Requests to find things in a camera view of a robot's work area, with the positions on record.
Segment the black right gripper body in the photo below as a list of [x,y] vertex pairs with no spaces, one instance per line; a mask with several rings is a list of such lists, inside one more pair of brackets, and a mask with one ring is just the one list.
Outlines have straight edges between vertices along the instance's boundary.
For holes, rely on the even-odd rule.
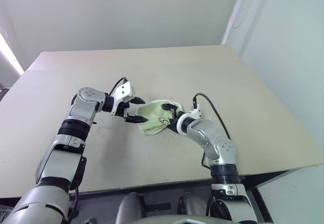
[[181,116],[181,113],[177,112],[175,108],[169,109],[169,111],[171,112],[171,118],[169,119],[169,124],[167,128],[174,131],[175,133],[178,133],[177,123]]

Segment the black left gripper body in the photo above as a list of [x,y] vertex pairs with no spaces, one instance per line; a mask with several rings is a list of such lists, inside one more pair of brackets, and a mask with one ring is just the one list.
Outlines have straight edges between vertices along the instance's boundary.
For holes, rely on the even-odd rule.
[[129,118],[129,113],[128,113],[128,108],[130,107],[130,103],[129,102],[120,102],[117,106],[116,112],[115,112],[115,116],[117,117],[121,117],[124,119],[128,119]]

